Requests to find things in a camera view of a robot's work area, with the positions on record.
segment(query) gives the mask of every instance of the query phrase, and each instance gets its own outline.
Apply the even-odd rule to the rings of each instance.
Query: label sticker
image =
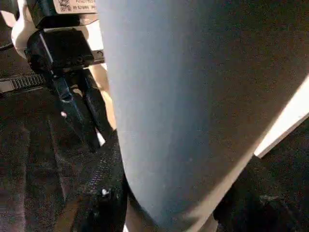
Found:
[[[96,0],[54,0],[58,14],[96,13]]]

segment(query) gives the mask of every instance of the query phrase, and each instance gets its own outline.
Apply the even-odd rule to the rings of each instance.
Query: metal screw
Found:
[[[106,189],[102,189],[102,196],[103,197],[107,197],[108,195],[110,194],[110,192],[109,191],[107,191]]]
[[[98,52],[97,52],[97,55],[98,55],[99,57],[102,57],[102,56],[103,56],[103,52],[98,51]]]
[[[83,61],[83,58],[82,57],[78,57],[76,60],[77,60],[77,62],[81,63]]]
[[[61,116],[63,116],[64,118],[67,118],[66,112],[61,111]]]

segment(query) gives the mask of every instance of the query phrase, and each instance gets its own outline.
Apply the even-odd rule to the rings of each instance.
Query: qr code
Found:
[[[58,0],[62,12],[72,11],[70,0]]]

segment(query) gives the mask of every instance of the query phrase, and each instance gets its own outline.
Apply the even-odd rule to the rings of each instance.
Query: gray tube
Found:
[[[256,4],[98,1],[125,173],[162,229],[202,226],[307,76],[308,9]]]

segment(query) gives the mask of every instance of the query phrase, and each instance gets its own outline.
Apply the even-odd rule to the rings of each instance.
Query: black cable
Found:
[[[13,47],[14,47],[13,43],[6,44],[6,45],[0,47],[0,52],[6,51],[6,50],[11,49]]]

